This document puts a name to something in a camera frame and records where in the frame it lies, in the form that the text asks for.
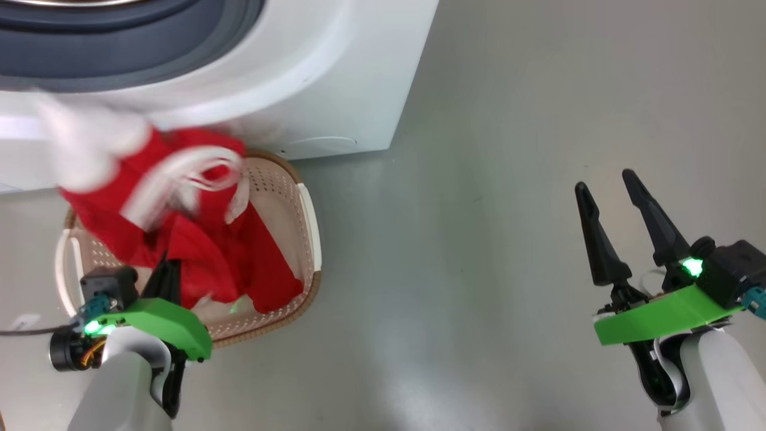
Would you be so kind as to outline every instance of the laundry basket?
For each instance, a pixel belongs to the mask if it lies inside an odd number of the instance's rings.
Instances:
[[[303,293],[269,314],[255,311],[247,296],[233,304],[214,301],[198,304],[192,311],[208,328],[214,348],[248,340],[294,321],[311,305],[321,279],[322,251],[316,216],[309,191],[298,172],[273,154],[252,151],[244,161],[244,173],[250,177],[250,201],[293,274],[303,281]],[[54,263],[58,294],[66,312],[74,316],[83,303],[78,283],[83,275],[97,266],[120,265],[122,263],[83,228],[70,210]],[[137,270],[136,287],[142,291],[152,270]]]

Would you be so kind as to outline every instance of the green bracket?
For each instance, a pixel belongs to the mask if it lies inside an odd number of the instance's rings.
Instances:
[[[726,310],[696,285],[665,294],[633,310],[594,323],[602,346],[653,340],[701,327],[743,308]]]
[[[102,325],[130,325],[183,350],[190,360],[210,359],[213,340],[199,318],[161,298],[140,298],[125,311],[103,314]]]

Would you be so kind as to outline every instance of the orange wire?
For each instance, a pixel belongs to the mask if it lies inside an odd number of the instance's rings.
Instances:
[[[106,338],[99,341],[98,343],[95,343],[90,349],[88,349],[87,352],[85,352],[85,356],[83,356],[82,361],[80,361],[81,364],[83,364],[83,367],[88,366],[88,361],[91,357],[93,357],[93,354],[96,353],[96,350],[99,350],[103,345],[106,344]]]

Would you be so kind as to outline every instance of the washing machine drum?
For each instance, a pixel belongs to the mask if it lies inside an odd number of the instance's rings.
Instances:
[[[229,52],[264,0],[0,0],[0,90],[114,90]]]

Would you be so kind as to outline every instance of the gray floor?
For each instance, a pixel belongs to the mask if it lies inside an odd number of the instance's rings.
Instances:
[[[324,277],[298,321],[191,367],[177,429],[657,429],[600,347],[573,197],[640,275],[633,167],[687,238],[766,248],[762,2],[442,0],[387,152],[297,163]],[[64,203],[0,196],[0,310],[57,323]],[[766,371],[764,325],[732,331]],[[8,429],[63,429],[90,378],[0,340]]]

